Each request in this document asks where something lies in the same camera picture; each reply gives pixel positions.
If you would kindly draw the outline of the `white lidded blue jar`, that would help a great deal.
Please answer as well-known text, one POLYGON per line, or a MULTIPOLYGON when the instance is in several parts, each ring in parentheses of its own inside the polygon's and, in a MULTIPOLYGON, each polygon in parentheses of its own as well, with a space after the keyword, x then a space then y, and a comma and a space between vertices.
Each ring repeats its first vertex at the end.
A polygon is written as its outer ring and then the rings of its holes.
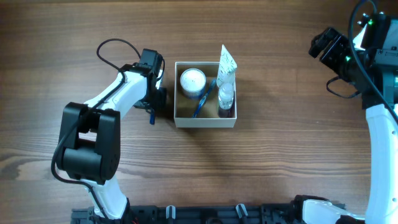
POLYGON ((183 94, 192 100, 199 100, 205 91, 206 76, 197 68, 189 68, 180 76, 183 94))

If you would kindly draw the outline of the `blue white toothbrush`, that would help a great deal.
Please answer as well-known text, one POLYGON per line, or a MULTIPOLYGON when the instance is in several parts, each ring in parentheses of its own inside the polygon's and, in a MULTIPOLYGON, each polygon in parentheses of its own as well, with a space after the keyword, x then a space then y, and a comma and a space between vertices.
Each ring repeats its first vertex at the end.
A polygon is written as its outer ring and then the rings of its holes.
POLYGON ((212 79, 212 81, 210 82, 209 85, 205 85, 204 89, 203 89, 203 94, 199 100, 199 104, 197 106, 197 108, 195 109, 195 111, 192 114, 192 118, 196 118, 198 116, 198 114, 200 113, 201 109, 203 108, 203 106, 205 105, 208 97, 210 96, 210 93, 213 91, 213 89, 216 86, 216 79, 212 79))

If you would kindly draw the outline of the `clear bottle dark liquid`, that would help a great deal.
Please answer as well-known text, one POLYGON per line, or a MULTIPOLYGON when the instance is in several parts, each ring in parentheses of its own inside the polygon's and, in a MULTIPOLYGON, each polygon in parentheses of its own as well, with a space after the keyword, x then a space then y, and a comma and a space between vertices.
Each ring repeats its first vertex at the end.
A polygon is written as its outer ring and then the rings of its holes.
POLYGON ((228 118, 234 102, 234 87, 230 83, 224 83, 218 90, 218 116, 228 118))

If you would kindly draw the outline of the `blue disposable razor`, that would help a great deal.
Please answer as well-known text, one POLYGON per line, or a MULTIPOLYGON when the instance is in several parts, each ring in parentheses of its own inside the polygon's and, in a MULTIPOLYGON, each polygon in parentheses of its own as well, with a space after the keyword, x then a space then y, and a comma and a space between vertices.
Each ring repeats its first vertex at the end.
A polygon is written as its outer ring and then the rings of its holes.
POLYGON ((155 111, 154 110, 152 110, 150 112, 150 124, 155 125, 155 111))

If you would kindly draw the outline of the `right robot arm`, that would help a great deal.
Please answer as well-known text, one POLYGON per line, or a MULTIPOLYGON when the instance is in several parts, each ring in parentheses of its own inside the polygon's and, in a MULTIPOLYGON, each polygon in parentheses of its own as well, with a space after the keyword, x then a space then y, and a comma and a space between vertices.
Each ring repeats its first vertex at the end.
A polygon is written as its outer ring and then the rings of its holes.
POLYGON ((394 110, 397 109, 397 18, 382 12, 364 14, 361 32, 353 43, 329 27, 312 40, 309 54, 332 69, 361 95, 371 138, 371 186, 363 217, 333 205, 327 199, 295 198, 296 219, 303 223, 397 223, 397 121, 363 78, 351 52, 359 60, 394 110))

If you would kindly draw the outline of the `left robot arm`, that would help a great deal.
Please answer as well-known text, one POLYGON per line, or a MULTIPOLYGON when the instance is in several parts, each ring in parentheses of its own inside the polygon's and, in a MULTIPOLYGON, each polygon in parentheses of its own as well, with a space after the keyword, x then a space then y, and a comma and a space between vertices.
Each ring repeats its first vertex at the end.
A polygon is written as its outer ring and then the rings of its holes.
POLYGON ((166 103, 167 90, 159 83, 165 60, 144 49, 140 60, 119 68, 115 81, 86 103, 69 103, 63 110, 58 146, 51 172, 68 184, 82 185, 94 206, 94 223, 132 223, 129 199, 121 192, 115 173, 121 158, 121 120, 131 108, 146 110, 150 123, 166 103))

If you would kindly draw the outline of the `white cream tube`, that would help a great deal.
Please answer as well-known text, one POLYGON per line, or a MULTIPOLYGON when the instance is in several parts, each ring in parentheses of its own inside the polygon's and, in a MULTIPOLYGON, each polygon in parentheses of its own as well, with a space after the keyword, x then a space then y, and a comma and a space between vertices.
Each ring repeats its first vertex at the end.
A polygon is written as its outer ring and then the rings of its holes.
POLYGON ((221 55, 218 67, 216 84, 221 87, 225 83, 234 84, 236 78, 237 63, 226 47, 222 45, 221 55))

